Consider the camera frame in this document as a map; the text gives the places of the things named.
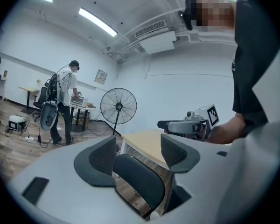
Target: air vent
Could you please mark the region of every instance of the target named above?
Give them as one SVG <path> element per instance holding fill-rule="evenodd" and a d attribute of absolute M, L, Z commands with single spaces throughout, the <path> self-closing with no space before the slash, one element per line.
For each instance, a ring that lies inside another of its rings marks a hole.
<path fill-rule="evenodd" d="M 158 21 L 150 26 L 147 26 L 141 30 L 139 30 L 138 32 L 135 33 L 135 37 L 136 38 L 139 38 L 147 33 L 151 33 L 151 32 L 154 32 L 156 30 L 159 30 L 159 29 L 162 29 L 162 28 L 166 28 L 167 27 L 167 24 L 166 24 L 166 21 L 165 20 L 162 20 L 162 21 Z"/>

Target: ceiling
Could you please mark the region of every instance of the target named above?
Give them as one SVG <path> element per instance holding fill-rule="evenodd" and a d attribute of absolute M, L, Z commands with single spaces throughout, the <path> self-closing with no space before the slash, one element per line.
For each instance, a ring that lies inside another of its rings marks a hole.
<path fill-rule="evenodd" d="M 125 50 L 130 43 L 136 41 L 135 32 L 160 20 L 166 20 L 169 30 L 174 30 L 183 36 L 177 37 L 177 42 L 217 41 L 234 43 L 232 32 L 202 31 L 194 29 L 189 32 L 182 24 L 177 10 L 184 9 L 185 0 L 54 0 L 49 3 L 41 0 L 21 0 L 19 5 L 24 10 L 47 22 L 69 30 L 93 43 L 102 52 L 109 54 L 121 63 L 131 57 L 136 57 L 145 50 L 138 46 L 128 52 Z M 83 7 L 106 22 L 118 34 L 110 36 L 100 27 L 78 14 Z"/>

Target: man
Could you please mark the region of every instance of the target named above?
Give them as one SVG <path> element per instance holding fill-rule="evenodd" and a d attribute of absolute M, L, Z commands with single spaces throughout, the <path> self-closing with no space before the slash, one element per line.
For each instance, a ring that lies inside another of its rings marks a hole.
<path fill-rule="evenodd" d="M 69 89 L 73 89 L 74 96 L 79 97 L 77 91 L 77 77 L 76 74 L 79 70 L 79 62 L 72 61 L 68 67 L 58 71 L 58 84 L 57 84 L 57 106 L 60 113 L 63 114 L 65 122 L 65 141 L 66 145 L 69 145 L 74 141 L 74 137 L 70 135 L 71 120 L 70 120 L 70 96 Z M 58 116 L 55 123 L 51 128 L 51 137 L 53 144 L 57 144 L 61 141 L 61 136 L 57 131 Z"/>
<path fill-rule="evenodd" d="M 186 26 L 233 29 L 238 48 L 232 61 L 235 116 L 213 128 L 210 143 L 228 144 L 245 137 L 267 122 L 266 115 L 252 91 L 280 48 L 280 39 L 265 10 L 256 0 L 186 0 L 183 13 Z"/>

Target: black pants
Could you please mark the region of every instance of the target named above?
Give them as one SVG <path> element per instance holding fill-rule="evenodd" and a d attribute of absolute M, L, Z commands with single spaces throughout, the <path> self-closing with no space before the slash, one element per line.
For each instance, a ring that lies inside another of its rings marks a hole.
<path fill-rule="evenodd" d="M 63 103 L 59 103 L 58 105 L 59 112 L 63 115 L 63 119 L 65 122 L 65 141 L 71 141 L 70 129 L 71 129 L 71 120 L 70 120 L 70 107 L 64 106 Z M 51 128 L 51 138 L 53 142 L 58 142 L 60 135 L 57 130 L 58 116 L 56 117 L 55 123 Z"/>

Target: wooden tabletop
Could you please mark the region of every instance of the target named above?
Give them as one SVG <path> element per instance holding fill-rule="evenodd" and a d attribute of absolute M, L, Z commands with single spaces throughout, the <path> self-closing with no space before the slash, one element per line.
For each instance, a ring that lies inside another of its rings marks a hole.
<path fill-rule="evenodd" d="M 123 139 L 136 151 L 159 164 L 168 167 L 161 153 L 161 130 L 146 130 L 139 133 L 125 134 Z"/>
<path fill-rule="evenodd" d="M 86 107 L 82 107 L 82 106 L 79 106 L 79 105 L 73 105 L 73 104 L 70 104 L 70 107 L 72 108 L 75 108 L 75 109 L 80 109 L 80 110 L 96 110 L 96 108 L 89 108 L 88 106 Z"/>
<path fill-rule="evenodd" d="M 19 86 L 19 88 L 22 89 L 22 90 L 29 91 L 29 92 L 38 92 L 39 91 L 38 89 L 30 88 L 30 87 L 21 87 L 21 86 Z"/>

